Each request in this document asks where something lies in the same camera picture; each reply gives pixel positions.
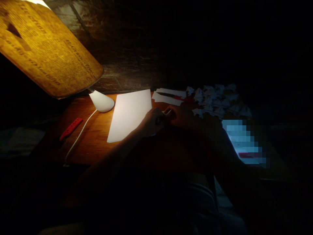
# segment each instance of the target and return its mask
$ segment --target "lamp cord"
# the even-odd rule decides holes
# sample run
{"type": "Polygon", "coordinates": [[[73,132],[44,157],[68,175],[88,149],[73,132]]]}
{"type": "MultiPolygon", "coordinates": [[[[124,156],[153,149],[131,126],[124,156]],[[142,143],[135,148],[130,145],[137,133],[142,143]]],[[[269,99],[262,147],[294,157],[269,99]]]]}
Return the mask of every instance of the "lamp cord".
{"type": "Polygon", "coordinates": [[[83,128],[82,128],[81,132],[79,133],[77,139],[75,140],[74,144],[73,144],[72,147],[69,149],[69,151],[67,152],[67,154],[66,154],[66,156],[65,156],[65,163],[64,163],[63,166],[66,166],[66,167],[69,166],[68,164],[66,164],[67,157],[68,157],[69,153],[71,152],[72,148],[74,147],[74,145],[76,144],[77,140],[78,140],[79,137],[81,136],[82,131],[84,130],[84,128],[85,128],[87,122],[89,121],[89,119],[93,116],[93,114],[94,114],[96,111],[97,111],[97,110],[95,110],[95,111],[92,113],[92,115],[90,115],[90,117],[89,117],[89,118],[87,119],[87,121],[85,122],[85,125],[83,126],[83,128]]]}

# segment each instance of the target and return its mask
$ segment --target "desk lamp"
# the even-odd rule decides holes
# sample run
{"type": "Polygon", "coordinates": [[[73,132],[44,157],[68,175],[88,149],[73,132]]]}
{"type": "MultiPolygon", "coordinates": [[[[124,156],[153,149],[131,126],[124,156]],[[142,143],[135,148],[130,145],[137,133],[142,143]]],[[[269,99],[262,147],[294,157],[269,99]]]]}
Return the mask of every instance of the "desk lamp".
{"type": "Polygon", "coordinates": [[[62,99],[88,89],[100,112],[114,101],[90,88],[103,67],[47,7],[27,1],[0,2],[0,52],[50,96],[62,99]]]}

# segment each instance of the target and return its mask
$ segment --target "white lamp base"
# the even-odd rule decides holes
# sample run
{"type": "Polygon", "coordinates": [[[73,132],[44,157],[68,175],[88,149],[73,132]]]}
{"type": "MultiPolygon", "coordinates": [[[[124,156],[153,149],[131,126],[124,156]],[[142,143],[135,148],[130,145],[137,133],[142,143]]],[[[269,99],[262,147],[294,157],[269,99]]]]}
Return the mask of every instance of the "white lamp base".
{"type": "Polygon", "coordinates": [[[96,109],[101,113],[110,111],[114,107],[114,100],[96,90],[89,95],[96,109]]]}

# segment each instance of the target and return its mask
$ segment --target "hand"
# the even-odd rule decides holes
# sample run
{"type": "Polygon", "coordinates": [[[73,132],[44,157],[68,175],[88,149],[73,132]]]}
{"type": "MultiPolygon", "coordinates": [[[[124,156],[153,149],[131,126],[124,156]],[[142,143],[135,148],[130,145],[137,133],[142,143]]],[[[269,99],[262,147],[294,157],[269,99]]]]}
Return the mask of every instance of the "hand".
{"type": "Polygon", "coordinates": [[[156,125],[157,119],[162,117],[164,117],[164,114],[159,108],[150,109],[135,130],[143,137],[151,136],[164,127],[164,123],[156,125]]]}
{"type": "Polygon", "coordinates": [[[170,105],[166,108],[165,113],[168,114],[170,124],[176,127],[194,130],[199,126],[199,120],[192,115],[190,110],[184,109],[180,106],[170,105]]]}

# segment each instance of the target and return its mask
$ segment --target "desk surface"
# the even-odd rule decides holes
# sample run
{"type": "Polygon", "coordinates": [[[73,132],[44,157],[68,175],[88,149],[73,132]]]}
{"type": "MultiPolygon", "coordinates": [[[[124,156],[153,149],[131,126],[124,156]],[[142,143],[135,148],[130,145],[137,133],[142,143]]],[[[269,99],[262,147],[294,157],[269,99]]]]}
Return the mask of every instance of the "desk surface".
{"type": "MultiPolygon", "coordinates": [[[[116,101],[117,94],[108,96],[116,101]]],[[[155,103],[152,100],[152,107],[159,107],[161,110],[165,110],[168,105],[163,102],[155,103]]],[[[48,162],[64,163],[68,150],[79,135],[83,124],[94,111],[95,107],[89,96],[75,98],[61,118],[47,131],[32,152],[32,156],[45,158],[48,162]],[[55,148],[55,140],[76,118],[82,118],[83,123],[65,140],[61,147],[55,148]]],[[[113,112],[114,108],[107,113],[95,112],[68,156],[69,164],[92,164],[118,143],[107,143],[113,112]]],[[[156,136],[140,141],[127,158],[125,165],[132,168],[173,172],[209,172],[210,166],[202,166],[201,169],[198,167],[192,158],[194,154],[204,153],[199,149],[192,136],[167,128],[161,130],[156,136]]],[[[261,167],[256,169],[259,171],[260,177],[285,178],[288,173],[283,161],[277,154],[274,154],[271,161],[273,166],[271,169],[261,167]]]]}

